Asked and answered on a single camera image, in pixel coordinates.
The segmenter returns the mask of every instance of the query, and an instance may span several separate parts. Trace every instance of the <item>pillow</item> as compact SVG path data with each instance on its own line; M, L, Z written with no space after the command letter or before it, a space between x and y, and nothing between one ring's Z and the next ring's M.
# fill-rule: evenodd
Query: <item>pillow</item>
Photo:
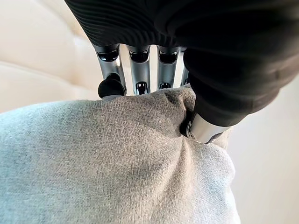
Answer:
M0 115L4 223L240 223L225 145L179 132L191 88Z

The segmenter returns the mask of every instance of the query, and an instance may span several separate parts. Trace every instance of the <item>robotic hand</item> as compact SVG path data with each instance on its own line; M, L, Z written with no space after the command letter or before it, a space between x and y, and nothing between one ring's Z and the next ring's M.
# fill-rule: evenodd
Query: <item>robotic hand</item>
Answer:
M198 142L264 108L299 71L298 0L65 2L97 52L100 87L120 87L115 94L126 94L120 43L128 45L135 94L150 93L149 45L158 47L158 89L173 87L186 48L182 84L190 82L196 102L181 132Z

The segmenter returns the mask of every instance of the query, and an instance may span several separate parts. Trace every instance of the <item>white wall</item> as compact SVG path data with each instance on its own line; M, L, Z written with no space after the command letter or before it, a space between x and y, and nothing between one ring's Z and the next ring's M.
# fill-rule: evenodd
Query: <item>white wall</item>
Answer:
M299 77L231 133L232 189L243 224L299 223Z

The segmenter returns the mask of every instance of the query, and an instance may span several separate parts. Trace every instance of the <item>gray fabric cushion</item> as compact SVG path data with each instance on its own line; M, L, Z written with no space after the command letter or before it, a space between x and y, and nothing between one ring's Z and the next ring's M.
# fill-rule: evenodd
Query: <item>gray fabric cushion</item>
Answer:
M239 223L227 136L179 132L190 88L0 115L3 223Z

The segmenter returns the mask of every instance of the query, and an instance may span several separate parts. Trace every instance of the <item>cream upholstery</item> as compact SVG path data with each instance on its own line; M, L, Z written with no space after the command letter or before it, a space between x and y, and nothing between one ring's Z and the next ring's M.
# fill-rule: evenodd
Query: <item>cream upholstery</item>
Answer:
M0 30L0 112L98 99L98 60L63 0L1 1Z

